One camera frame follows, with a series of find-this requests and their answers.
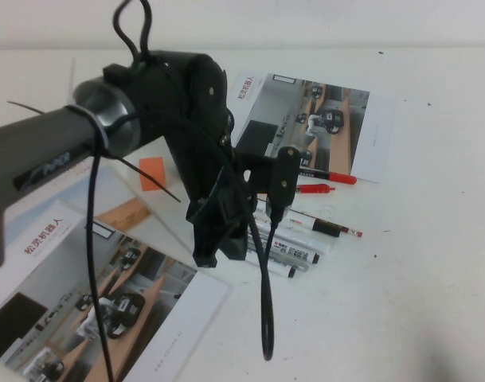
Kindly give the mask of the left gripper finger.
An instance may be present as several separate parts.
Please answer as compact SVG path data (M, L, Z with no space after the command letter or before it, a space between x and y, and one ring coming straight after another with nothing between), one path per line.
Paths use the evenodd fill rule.
M215 228L202 224L194 225L193 258L198 267L216 267L218 247L219 235Z
M230 260L245 261L248 249L248 227L234 228L221 241L219 249Z

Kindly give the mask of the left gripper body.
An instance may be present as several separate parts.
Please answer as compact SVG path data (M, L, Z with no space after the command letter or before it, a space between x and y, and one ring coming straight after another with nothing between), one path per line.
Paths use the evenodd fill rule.
M190 170L185 173L190 199L186 220L195 228L224 230L256 209L256 193L242 170Z

